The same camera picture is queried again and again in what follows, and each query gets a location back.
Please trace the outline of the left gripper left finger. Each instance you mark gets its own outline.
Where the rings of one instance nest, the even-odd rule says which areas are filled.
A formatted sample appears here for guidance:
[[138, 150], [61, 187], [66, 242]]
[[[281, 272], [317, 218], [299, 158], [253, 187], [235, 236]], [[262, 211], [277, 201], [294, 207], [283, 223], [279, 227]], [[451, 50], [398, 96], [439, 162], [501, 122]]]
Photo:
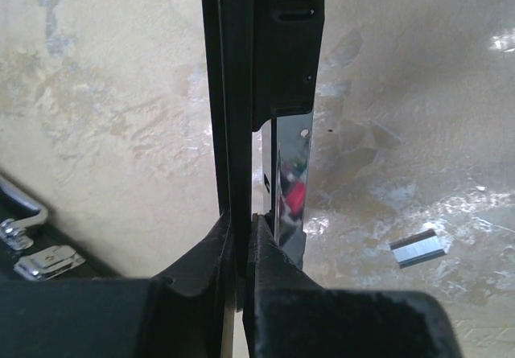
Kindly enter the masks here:
[[233, 237], [208, 235], [152, 278], [77, 277], [69, 245], [31, 251], [1, 280], [4, 357], [230, 357]]

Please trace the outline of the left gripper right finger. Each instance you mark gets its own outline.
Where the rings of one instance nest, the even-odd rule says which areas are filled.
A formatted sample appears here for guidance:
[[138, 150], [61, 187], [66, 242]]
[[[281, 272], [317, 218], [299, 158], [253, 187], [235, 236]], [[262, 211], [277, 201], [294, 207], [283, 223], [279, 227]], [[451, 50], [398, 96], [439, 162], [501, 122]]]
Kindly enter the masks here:
[[252, 357], [458, 357], [447, 313], [412, 290], [323, 288], [254, 215], [243, 324]]

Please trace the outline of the black stapler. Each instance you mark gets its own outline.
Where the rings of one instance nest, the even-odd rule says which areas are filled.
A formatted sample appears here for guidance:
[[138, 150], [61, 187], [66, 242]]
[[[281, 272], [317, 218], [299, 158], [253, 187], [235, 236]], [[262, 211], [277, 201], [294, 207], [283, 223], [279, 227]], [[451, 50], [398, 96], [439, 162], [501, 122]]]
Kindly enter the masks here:
[[201, 2], [219, 209], [229, 217], [237, 272], [249, 254], [255, 133], [270, 230], [301, 265], [325, 0]]

